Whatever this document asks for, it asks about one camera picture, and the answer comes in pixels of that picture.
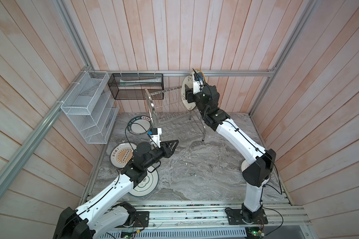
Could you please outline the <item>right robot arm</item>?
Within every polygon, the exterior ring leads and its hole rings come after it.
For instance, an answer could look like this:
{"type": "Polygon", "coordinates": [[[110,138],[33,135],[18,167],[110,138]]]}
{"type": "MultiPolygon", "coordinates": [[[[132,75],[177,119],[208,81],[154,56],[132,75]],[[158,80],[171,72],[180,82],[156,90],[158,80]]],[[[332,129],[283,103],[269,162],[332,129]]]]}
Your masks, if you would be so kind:
{"type": "Polygon", "coordinates": [[[263,188],[270,180],[276,152],[257,144],[228,113],[218,107],[219,93],[215,86],[205,85],[197,90],[184,85],[181,94],[183,104],[196,107],[204,123],[228,140],[243,156],[241,169],[246,181],[246,194],[240,217],[245,224],[255,223],[255,219],[264,214],[261,203],[263,188]]]}

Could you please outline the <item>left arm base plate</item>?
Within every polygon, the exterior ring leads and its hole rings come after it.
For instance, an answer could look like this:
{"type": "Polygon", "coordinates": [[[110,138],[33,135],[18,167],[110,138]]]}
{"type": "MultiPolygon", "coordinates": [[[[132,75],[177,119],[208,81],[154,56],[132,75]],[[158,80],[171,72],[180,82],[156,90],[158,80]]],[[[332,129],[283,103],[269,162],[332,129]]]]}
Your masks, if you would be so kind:
{"type": "Polygon", "coordinates": [[[149,225],[149,218],[149,211],[137,211],[133,213],[132,216],[128,216],[126,222],[123,225],[119,225],[116,228],[146,228],[149,225]]]}

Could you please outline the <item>white plate green outline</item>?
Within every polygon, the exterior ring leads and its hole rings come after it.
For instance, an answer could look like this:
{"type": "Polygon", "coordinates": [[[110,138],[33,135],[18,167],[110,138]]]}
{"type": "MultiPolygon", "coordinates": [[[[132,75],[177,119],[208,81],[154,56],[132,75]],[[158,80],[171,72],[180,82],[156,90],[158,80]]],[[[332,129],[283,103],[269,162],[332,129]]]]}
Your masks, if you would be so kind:
{"type": "Polygon", "coordinates": [[[152,193],[158,185],[159,175],[153,166],[148,168],[147,176],[129,193],[135,197],[143,197],[152,193]]]}

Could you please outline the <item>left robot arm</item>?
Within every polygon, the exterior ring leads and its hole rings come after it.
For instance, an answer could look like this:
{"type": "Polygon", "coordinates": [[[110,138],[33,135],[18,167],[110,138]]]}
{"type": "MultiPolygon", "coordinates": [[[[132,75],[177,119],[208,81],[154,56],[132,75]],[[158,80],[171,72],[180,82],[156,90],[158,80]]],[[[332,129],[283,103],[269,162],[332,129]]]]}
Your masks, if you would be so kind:
{"type": "Polygon", "coordinates": [[[170,158],[178,144],[178,140],[162,141],[156,148],[148,142],[138,144],[114,181],[88,202],[76,209],[68,207],[60,214],[53,238],[97,239],[120,225],[132,226],[136,209],[119,199],[143,181],[149,167],[162,158],[170,158]]]}

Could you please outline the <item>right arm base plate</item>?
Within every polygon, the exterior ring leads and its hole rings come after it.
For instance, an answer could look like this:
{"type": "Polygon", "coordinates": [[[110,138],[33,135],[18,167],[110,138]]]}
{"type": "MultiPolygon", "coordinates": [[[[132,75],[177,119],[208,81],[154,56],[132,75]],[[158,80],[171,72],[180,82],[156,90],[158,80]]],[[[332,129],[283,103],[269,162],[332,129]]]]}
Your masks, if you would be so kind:
{"type": "Polygon", "coordinates": [[[242,209],[224,209],[229,225],[253,225],[253,224],[268,224],[267,216],[262,208],[256,212],[242,209]]]}

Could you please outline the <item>cream floral plate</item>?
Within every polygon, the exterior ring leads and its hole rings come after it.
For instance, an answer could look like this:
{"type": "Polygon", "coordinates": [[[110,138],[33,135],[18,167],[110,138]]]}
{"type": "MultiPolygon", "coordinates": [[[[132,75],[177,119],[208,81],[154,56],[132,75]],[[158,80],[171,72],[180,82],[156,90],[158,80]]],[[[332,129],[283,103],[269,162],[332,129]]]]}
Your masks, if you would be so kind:
{"type": "Polygon", "coordinates": [[[194,110],[196,104],[193,100],[194,75],[188,75],[184,78],[181,86],[181,98],[184,107],[188,111],[194,110]]]}

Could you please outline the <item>star pattern orange rim plate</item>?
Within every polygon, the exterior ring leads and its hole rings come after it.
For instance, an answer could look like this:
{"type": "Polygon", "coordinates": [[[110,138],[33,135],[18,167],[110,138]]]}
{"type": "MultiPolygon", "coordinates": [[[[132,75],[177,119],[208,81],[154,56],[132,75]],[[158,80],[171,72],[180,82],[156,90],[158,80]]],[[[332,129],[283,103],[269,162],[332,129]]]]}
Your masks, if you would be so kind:
{"type": "Polygon", "coordinates": [[[196,81],[204,81],[205,80],[205,77],[204,77],[204,74],[198,70],[198,69],[194,69],[194,78],[196,81]]]}

